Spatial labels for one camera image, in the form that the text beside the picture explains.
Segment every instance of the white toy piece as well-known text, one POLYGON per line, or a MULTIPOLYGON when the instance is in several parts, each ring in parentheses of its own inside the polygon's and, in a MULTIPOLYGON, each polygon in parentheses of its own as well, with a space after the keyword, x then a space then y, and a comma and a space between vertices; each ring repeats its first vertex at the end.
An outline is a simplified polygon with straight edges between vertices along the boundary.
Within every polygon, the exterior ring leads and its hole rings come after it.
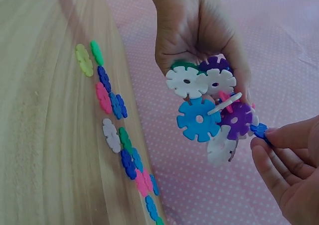
MULTIPOLYGON (((252 107, 251 107, 250 111, 253 114, 253 122, 251 124, 254 125, 254 126, 258 126, 259 125, 259 118, 256 115, 256 111, 252 107)), ((254 135, 254 133, 251 130, 249 130, 247 134, 248 134, 248 136, 253 136, 254 135)))
POLYGON ((220 110, 225 109, 227 106, 233 104, 235 101, 239 100, 242 97, 242 93, 239 92, 237 94, 234 94, 233 96, 231 96, 229 99, 227 99, 226 101, 216 105, 216 107, 214 109, 212 109, 211 111, 209 111, 207 114, 211 115, 214 114, 220 110))
POLYGON ((114 153, 121 151, 121 142, 117 134, 115 126, 108 118, 103 119, 103 134, 106 137, 106 142, 114 153))
POLYGON ((231 152, 236 149, 237 141, 227 139, 231 127, 222 125, 219 133, 207 144, 207 159, 215 166, 227 162, 231 158, 231 152))
POLYGON ((210 69, 207 71, 208 90, 206 94, 211 95, 214 99, 219 98, 219 91, 230 94, 236 86, 236 79, 233 74, 227 70, 210 69))
POLYGON ((182 98, 189 95, 190 99, 200 98, 208 90, 206 75, 198 75, 198 70, 184 66, 175 67, 166 74, 168 88, 174 89, 175 94, 182 98))

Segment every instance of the purple toy piece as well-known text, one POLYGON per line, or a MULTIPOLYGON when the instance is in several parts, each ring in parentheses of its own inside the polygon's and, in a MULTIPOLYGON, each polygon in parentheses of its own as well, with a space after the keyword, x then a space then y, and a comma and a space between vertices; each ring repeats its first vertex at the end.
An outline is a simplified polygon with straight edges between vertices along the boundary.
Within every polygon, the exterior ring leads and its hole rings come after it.
POLYGON ((232 108, 233 113, 229 113, 226 109, 221 112, 222 119, 219 125, 229 125, 231 129, 227 139, 237 140, 238 133, 244 136, 249 131, 249 124, 253 122, 253 114, 251 107, 246 103, 234 102, 232 108))
POLYGON ((210 69, 219 69, 220 71, 222 70, 227 70, 230 71, 233 74, 233 69, 231 69, 229 63, 227 62, 227 60, 225 60, 224 58, 220 59, 220 62, 217 62, 218 57, 213 56, 208 58, 208 64, 203 61, 202 63, 199 64, 199 70, 202 72, 207 72, 210 69))

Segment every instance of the pink tablecloth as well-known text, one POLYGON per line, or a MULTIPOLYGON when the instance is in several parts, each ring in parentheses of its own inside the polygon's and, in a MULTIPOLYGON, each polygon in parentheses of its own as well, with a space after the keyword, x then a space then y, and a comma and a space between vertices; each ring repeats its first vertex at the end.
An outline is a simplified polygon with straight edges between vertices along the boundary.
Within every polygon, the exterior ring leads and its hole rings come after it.
MULTIPOLYGON (((268 126, 319 113, 319 0, 222 0, 245 39, 252 97, 268 126)), ((176 126, 182 102, 154 60, 151 0, 108 0, 127 50, 134 91, 161 199, 177 225, 285 225, 251 158, 249 139, 220 168, 176 126)))

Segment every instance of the pink toy piece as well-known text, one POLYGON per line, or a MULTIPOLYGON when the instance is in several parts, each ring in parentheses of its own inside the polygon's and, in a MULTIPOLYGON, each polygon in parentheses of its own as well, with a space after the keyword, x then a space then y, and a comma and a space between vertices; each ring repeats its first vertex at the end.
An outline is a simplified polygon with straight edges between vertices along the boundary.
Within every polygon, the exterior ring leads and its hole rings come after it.
POLYGON ((139 190, 140 194, 143 196, 143 198, 145 198, 148 195, 149 191, 145 183, 144 176, 138 169, 135 169, 135 172, 136 172, 136 178, 135 178, 136 187, 139 190))
POLYGON ((152 192, 152 191, 153 191, 153 183, 152 183, 150 174, 149 174, 149 172, 147 171, 147 169, 144 169, 143 177, 144 177, 145 184, 146 184, 148 190, 149 190, 150 192, 152 192))
POLYGON ((112 104, 108 92, 101 82, 95 85, 95 89, 102 110, 104 110, 106 114, 110 114, 112 112, 112 104))
MULTIPOLYGON (((222 91, 219 91, 219 97, 221 98, 222 102, 225 102, 226 100, 228 100, 230 98, 230 96, 222 91)), ((226 107, 226 110, 229 113, 233 113, 233 108, 231 107, 231 105, 226 107)))

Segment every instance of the wooden table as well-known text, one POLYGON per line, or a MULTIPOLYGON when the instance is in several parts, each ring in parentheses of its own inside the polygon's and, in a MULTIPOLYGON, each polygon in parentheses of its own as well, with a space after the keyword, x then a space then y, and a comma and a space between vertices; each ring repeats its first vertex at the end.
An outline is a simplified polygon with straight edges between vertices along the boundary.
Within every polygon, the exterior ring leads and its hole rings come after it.
MULTIPOLYGON (((105 0, 0 0, 0 224, 155 224, 102 119, 125 126, 150 169, 125 51, 105 0), (102 49, 113 91, 129 117, 100 109, 95 74, 75 45, 102 49)), ((159 215, 165 221, 159 198, 159 215)))

